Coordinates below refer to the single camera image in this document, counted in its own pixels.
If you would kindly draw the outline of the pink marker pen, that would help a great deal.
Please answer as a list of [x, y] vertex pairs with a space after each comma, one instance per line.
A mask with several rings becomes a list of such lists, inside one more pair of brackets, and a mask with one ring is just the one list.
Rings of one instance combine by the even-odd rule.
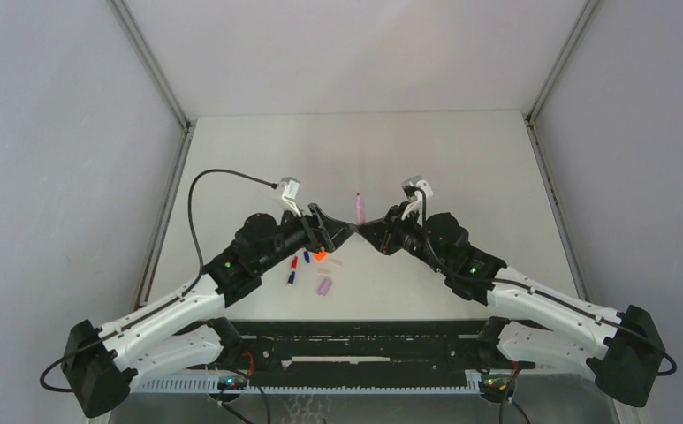
[[356, 223], [363, 225], [366, 222], [365, 203], [360, 193], [356, 193], [355, 198]]

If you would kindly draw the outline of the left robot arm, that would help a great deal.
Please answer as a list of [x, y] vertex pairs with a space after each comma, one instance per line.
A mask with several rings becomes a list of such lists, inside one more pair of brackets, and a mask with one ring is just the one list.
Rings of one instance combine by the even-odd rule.
[[154, 348], [178, 344], [180, 368], [213, 361], [222, 368], [236, 366], [243, 346], [227, 330], [205, 327], [190, 337], [179, 331], [194, 322], [222, 319], [226, 308], [261, 285], [267, 271], [299, 250], [333, 252], [356, 231], [355, 224], [327, 216], [314, 203], [304, 216], [286, 211], [276, 220], [253, 214], [193, 281], [99, 327], [88, 320], [75, 324], [60, 367], [81, 411], [88, 418], [111, 411], [135, 386], [152, 379], [154, 368], [164, 369], [151, 357]]

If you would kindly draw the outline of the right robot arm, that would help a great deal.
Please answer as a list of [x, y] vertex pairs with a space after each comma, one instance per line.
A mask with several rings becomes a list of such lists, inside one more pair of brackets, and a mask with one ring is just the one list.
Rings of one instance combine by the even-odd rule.
[[624, 311], [565, 295], [521, 274], [504, 260], [473, 246], [469, 233], [450, 213], [424, 219], [407, 214], [406, 204], [364, 223], [358, 233], [375, 250], [404, 250], [444, 276], [464, 300], [516, 314], [541, 325], [530, 330], [508, 319], [493, 319], [477, 343], [487, 367], [507, 360], [533, 362], [582, 375], [604, 394], [643, 407], [667, 358], [651, 314], [630, 305]]

